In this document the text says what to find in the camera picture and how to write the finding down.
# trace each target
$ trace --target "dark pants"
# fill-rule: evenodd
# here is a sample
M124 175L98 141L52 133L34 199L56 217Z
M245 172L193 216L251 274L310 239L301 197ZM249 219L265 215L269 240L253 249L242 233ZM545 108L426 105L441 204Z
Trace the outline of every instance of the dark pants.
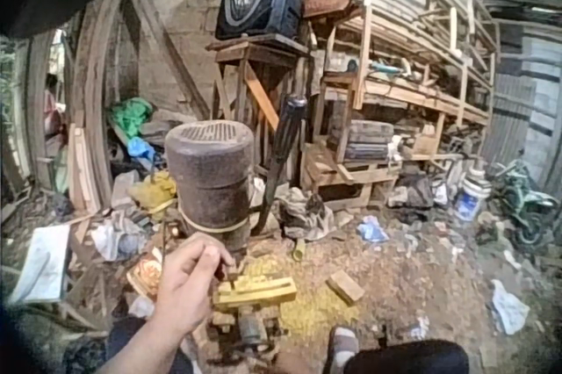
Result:
M113 326L107 340L107 358L116 356L145 321L126 318ZM193 373L193 366L181 351L176 352L169 371ZM363 350L345 365L344 374L468 374L468 356L456 343L447 341L411 342L378 350Z

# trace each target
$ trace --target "white bucket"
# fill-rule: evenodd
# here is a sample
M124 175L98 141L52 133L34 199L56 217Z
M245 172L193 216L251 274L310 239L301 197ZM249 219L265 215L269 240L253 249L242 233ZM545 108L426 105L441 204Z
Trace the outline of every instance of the white bucket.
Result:
M462 190L458 193L455 215L465 222L472 222L491 192L492 185L489 182L466 177L463 180Z

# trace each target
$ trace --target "forearm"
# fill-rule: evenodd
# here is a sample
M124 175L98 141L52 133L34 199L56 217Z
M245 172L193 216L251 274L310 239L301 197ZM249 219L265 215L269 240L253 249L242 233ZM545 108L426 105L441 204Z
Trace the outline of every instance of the forearm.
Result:
M171 337L159 323L149 320L97 374L166 374L174 361L180 341L181 338Z

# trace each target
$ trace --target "black handle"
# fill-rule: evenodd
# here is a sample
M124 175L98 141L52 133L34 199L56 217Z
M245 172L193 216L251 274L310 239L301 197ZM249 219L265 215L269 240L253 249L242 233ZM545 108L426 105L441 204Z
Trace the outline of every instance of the black handle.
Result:
M267 183L263 194L262 209L256 226L252 229L251 235L259 235L262 232L267 216L270 213L275 190L279 182L279 176L283 169L292 144L297 137L300 128L300 121L305 117L306 99L301 97L289 97L281 107L281 117L279 125L273 139L273 149L271 150L270 170L267 173Z

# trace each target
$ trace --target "yellow sawdust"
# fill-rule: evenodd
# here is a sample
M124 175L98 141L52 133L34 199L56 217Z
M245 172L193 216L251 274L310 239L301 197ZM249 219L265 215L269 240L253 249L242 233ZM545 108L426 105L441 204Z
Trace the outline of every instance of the yellow sawdust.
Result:
M359 319L359 309L348 306L325 283L318 286L307 284L307 276L299 273L298 264L282 261L267 255L255 259L244 270L245 275L259 276L281 274L292 276L297 285L297 297L292 302L281 304L281 322L291 335L314 337L325 334L336 324L351 324Z

